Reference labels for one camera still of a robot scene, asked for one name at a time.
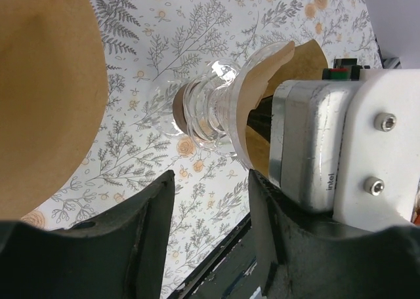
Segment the brown paper coffee filter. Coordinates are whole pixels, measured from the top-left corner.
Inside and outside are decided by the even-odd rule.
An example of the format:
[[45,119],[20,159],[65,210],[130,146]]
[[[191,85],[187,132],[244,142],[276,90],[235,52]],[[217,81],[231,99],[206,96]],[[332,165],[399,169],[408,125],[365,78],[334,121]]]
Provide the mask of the brown paper coffee filter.
[[108,99],[89,0],[1,0],[1,218],[17,220],[70,178]]

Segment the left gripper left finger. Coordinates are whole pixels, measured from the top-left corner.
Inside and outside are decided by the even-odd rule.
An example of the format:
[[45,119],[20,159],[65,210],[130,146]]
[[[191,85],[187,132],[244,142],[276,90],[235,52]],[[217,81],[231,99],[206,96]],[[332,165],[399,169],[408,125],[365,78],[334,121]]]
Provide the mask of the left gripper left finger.
[[1,222],[1,297],[159,298],[174,200],[168,170],[70,229]]

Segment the clear glass carafe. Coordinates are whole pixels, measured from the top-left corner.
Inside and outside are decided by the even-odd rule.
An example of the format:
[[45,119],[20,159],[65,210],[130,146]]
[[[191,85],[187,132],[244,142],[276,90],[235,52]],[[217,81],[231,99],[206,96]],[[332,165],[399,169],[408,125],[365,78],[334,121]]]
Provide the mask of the clear glass carafe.
[[242,165],[235,150],[239,143],[231,140],[237,134],[231,133],[234,123],[230,113],[238,101],[238,90],[233,84],[244,65],[231,59],[215,60],[200,76],[188,82],[184,93],[186,134],[197,147],[225,157],[237,157]]

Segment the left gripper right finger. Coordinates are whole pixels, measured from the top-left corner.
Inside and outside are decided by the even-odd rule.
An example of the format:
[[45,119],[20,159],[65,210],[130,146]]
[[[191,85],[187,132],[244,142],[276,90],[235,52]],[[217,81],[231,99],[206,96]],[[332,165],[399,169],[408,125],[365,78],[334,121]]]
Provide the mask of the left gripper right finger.
[[419,228],[372,233],[309,214],[256,170],[248,185],[267,298],[419,297]]

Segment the glass cup with brown band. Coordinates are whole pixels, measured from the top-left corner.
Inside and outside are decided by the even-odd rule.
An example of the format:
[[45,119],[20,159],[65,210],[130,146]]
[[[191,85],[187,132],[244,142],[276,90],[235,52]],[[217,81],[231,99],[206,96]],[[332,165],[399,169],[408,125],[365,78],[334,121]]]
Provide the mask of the glass cup with brown band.
[[184,114],[184,93],[188,81],[172,79],[156,82],[144,105],[142,124],[149,124],[170,138],[187,133]]

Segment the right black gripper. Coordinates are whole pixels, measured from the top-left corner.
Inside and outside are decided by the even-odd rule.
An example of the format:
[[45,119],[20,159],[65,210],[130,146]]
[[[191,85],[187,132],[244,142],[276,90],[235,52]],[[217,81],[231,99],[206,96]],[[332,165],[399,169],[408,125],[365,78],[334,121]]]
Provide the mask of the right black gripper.
[[[324,68],[322,80],[330,81],[358,81],[360,79],[361,65],[356,58],[334,59],[332,68]],[[263,98],[256,109],[251,110],[247,126],[262,136],[267,142],[271,137],[273,94]]]

